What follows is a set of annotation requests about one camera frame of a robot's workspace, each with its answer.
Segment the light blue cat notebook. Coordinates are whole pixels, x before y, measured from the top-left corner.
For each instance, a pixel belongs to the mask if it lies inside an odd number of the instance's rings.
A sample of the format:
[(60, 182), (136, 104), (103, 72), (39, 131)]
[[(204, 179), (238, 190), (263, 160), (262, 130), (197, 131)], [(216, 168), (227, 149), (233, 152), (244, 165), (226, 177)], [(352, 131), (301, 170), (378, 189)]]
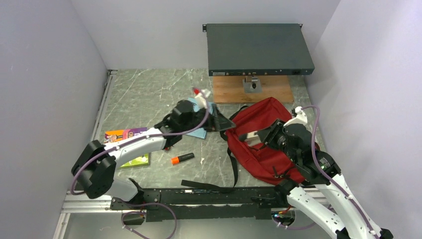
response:
[[(194, 112), (198, 112), (200, 110), (199, 106), (197, 105), (197, 101), (194, 98), (188, 98), (188, 101), (193, 103)], [(213, 105), (215, 105), (215, 103), (209, 102), (209, 111), (211, 114), (213, 113), (213, 109), (212, 109)], [(207, 131), (204, 128), (198, 128), (195, 131), (187, 133), (187, 135), (195, 137), (195, 138), (199, 138), (199, 139), (205, 139), (207, 136)]]

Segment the red fabric backpack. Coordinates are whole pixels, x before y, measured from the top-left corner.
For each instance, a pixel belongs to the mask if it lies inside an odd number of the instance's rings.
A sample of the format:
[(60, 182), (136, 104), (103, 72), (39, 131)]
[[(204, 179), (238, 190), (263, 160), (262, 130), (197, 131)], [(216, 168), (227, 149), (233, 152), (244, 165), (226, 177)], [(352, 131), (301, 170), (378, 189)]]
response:
[(238, 139), (242, 134), (269, 127), (277, 119), (286, 122), (291, 118), (289, 111), (273, 97), (241, 109), (232, 116), (235, 128), (225, 132), (228, 148), (240, 165), (256, 179), (271, 185), (287, 178), (297, 183), (305, 181), (283, 152), (268, 147), (262, 149), (262, 144), (250, 147)]

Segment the orange black highlighter marker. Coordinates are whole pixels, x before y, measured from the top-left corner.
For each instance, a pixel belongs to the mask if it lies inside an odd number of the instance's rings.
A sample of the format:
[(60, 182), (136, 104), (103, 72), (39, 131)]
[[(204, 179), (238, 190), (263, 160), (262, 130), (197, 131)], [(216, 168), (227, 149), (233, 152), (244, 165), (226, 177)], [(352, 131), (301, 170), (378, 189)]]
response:
[(172, 163), (172, 165), (175, 165), (175, 164), (184, 162), (186, 160), (193, 159), (194, 157), (195, 157), (194, 153), (183, 154), (183, 155), (180, 155), (180, 156), (177, 156), (177, 157), (173, 157), (171, 159), (171, 163)]

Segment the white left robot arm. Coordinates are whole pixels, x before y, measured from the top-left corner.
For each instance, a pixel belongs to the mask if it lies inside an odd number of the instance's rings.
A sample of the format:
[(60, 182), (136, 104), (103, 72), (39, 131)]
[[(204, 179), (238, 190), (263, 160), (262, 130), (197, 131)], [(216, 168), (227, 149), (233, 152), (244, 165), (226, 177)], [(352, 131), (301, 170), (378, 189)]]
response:
[(79, 184), (90, 199), (108, 195), (123, 200), (130, 209), (137, 209), (143, 202), (143, 189), (133, 179), (116, 179), (116, 170), (144, 154), (169, 149), (183, 135), (198, 128), (220, 132), (234, 127), (235, 123), (216, 105), (206, 104), (194, 111), (192, 102), (181, 100), (159, 123), (137, 136), (108, 144), (89, 142), (71, 169), (74, 176), (71, 194), (77, 194), (75, 186)]

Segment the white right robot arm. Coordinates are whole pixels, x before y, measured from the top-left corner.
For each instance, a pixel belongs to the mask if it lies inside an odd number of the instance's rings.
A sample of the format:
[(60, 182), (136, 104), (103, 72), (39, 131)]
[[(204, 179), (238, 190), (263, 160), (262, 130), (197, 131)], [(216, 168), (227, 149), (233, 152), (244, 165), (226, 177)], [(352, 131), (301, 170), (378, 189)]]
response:
[(287, 122), (277, 119), (267, 128), (238, 138), (249, 146), (262, 144), (285, 153), (299, 173), (325, 196), (333, 210), (308, 196), (291, 179), (276, 186), (276, 204), (281, 207), (290, 204), (299, 209), (332, 239), (392, 239), (390, 230), (378, 226), (360, 207), (334, 159), (316, 149), (315, 137), (306, 124), (305, 119)]

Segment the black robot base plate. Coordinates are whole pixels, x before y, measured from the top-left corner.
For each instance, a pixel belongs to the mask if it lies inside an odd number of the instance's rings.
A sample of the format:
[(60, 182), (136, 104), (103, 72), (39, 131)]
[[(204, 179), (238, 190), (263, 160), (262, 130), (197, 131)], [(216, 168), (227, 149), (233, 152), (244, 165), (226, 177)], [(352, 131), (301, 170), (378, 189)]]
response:
[(113, 211), (146, 213), (147, 222), (160, 222), (176, 217), (189, 219), (254, 218), (268, 220), (272, 213), (288, 208), (288, 203), (277, 195), (273, 187), (240, 187), (230, 193), (184, 188), (145, 189), (144, 199), (135, 207), (113, 197)]

